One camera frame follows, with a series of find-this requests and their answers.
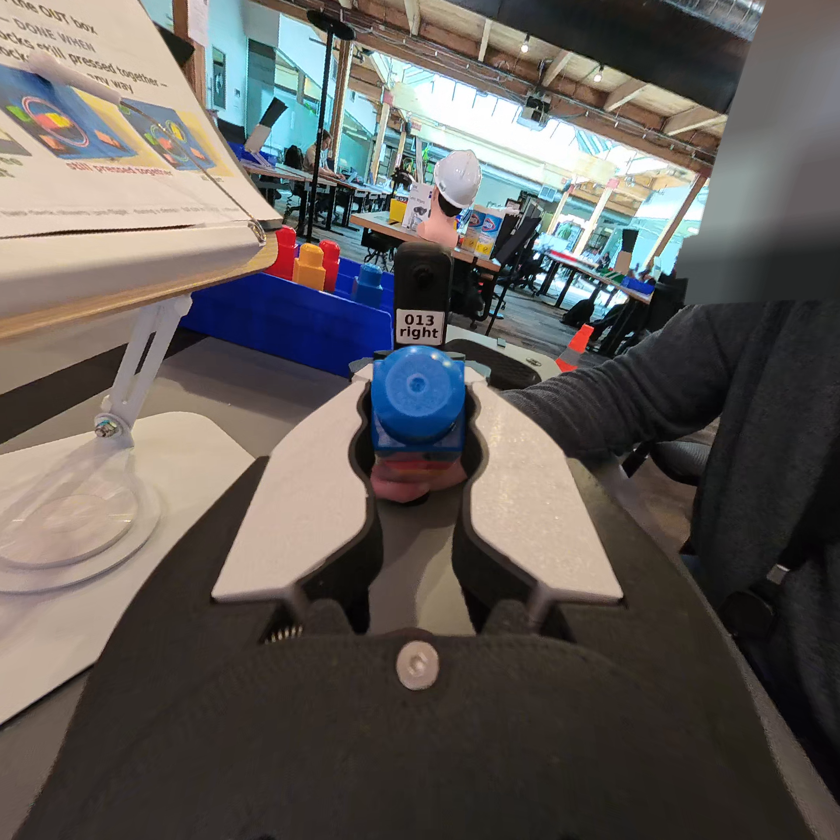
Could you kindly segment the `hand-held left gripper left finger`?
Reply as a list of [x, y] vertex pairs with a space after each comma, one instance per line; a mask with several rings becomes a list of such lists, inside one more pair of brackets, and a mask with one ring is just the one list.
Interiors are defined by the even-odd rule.
[[371, 625], [384, 563], [369, 382], [352, 382], [272, 450], [212, 590], [215, 602], [279, 603], [298, 621], [338, 603], [352, 629]]

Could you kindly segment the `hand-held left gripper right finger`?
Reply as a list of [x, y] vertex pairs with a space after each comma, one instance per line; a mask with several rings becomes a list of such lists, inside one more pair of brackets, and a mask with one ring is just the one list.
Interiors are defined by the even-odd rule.
[[519, 602], [535, 629], [560, 605], [621, 605], [562, 449], [488, 384], [467, 385], [465, 418], [453, 571], [475, 630], [504, 601]]

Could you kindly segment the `blue plastic bin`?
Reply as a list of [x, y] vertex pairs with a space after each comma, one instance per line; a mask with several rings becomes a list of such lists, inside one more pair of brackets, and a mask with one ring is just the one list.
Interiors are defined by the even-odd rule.
[[351, 298], [361, 270], [340, 259], [335, 291], [301, 286], [266, 272], [195, 292], [185, 329], [274, 355], [338, 376], [350, 363], [390, 350], [393, 339], [393, 273], [383, 273], [381, 305]]

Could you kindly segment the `grey desk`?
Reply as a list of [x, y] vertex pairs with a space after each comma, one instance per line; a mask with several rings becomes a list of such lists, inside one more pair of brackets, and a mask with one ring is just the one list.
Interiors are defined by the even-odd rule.
[[[347, 381], [329, 373], [217, 339], [179, 332], [177, 352], [162, 364], [141, 418], [161, 413], [203, 415], [254, 457], [267, 455], [294, 426]], [[80, 434], [101, 394], [70, 388], [85, 364], [2, 394], [2, 454]], [[371, 630], [420, 627], [434, 634], [472, 631], [467, 607], [449, 559], [457, 495], [433, 495], [417, 541], [407, 534], [408, 511], [381, 506], [385, 539], [383, 571], [371, 594]], [[67, 681], [2, 725], [1, 837], [13, 838], [25, 821], [56, 760], [88, 673]]]

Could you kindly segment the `person's right hand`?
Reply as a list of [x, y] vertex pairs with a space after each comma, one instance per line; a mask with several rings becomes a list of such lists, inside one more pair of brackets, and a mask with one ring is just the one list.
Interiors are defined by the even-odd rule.
[[409, 505], [424, 499], [428, 494], [457, 487], [466, 478], [466, 472], [459, 462], [436, 475], [425, 474], [410, 480], [390, 479], [376, 466], [371, 472], [371, 485], [378, 499]]

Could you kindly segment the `mannequin head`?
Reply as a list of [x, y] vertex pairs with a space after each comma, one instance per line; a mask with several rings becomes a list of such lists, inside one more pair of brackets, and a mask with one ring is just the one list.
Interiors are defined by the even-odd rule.
[[435, 186], [430, 196], [428, 215], [417, 226], [416, 234], [427, 242], [447, 249], [458, 246], [458, 215], [462, 208], [450, 203]]

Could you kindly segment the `white product box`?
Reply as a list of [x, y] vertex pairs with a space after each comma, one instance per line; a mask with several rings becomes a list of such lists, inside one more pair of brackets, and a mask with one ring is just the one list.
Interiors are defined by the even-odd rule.
[[420, 182], [412, 184], [402, 219], [403, 229], [416, 232], [419, 225], [428, 219], [431, 211], [433, 192], [433, 184]]

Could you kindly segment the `blue white wipes canister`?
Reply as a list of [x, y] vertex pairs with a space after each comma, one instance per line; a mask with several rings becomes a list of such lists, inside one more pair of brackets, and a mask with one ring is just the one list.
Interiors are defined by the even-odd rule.
[[490, 259], [506, 215], [504, 208], [475, 204], [470, 212], [463, 249], [479, 258]]

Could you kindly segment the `orange traffic cone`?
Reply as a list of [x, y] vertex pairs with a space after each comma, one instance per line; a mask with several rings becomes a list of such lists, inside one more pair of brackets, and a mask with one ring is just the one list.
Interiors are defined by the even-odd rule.
[[561, 373], [576, 370], [586, 352], [594, 327], [590, 324], [581, 326], [560, 356], [555, 360]]

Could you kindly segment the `white hard hat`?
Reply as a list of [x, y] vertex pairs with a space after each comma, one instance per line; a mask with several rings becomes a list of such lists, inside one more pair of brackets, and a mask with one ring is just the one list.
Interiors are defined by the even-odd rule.
[[481, 180], [481, 165], [472, 150], [452, 151], [434, 168], [434, 184], [440, 197], [458, 210], [474, 203]]

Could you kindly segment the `yellow building block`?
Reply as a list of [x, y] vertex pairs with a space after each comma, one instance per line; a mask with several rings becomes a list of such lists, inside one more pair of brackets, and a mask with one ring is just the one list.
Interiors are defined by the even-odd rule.
[[294, 258], [291, 280], [300, 286], [324, 291], [326, 271], [324, 254], [318, 245], [304, 243], [300, 245]]

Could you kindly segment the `black tripod pole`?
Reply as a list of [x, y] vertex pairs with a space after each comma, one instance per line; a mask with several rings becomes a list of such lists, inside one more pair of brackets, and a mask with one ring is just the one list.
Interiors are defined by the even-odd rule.
[[319, 179], [321, 177], [322, 171], [326, 171], [326, 168], [321, 166], [321, 151], [324, 136], [324, 120], [326, 117], [326, 108], [329, 95], [329, 80], [332, 66], [333, 41], [337, 39], [344, 43], [351, 44], [355, 40], [355, 31], [351, 25], [346, 24], [339, 17], [335, 17], [333, 15], [323, 12], [322, 10], [314, 8], [311, 8], [307, 11], [307, 20], [312, 27], [321, 30], [326, 35], [321, 82], [321, 97], [320, 104], [318, 107], [316, 149], [314, 155], [314, 162], [312, 166], [311, 185], [309, 188], [309, 204], [305, 234], [306, 243], [312, 244], [314, 220], [317, 216], [317, 190], [319, 188]]

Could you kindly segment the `person's torso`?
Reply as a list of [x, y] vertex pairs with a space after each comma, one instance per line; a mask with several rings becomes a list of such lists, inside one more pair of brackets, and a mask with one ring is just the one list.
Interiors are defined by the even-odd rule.
[[721, 352], [700, 582], [838, 799], [838, 304], [692, 306]]

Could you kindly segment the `white instruction booklet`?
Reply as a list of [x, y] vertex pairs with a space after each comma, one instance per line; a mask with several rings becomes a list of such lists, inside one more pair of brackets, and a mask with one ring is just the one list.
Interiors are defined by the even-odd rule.
[[3, 336], [268, 267], [280, 216], [141, 2], [1, 6]]

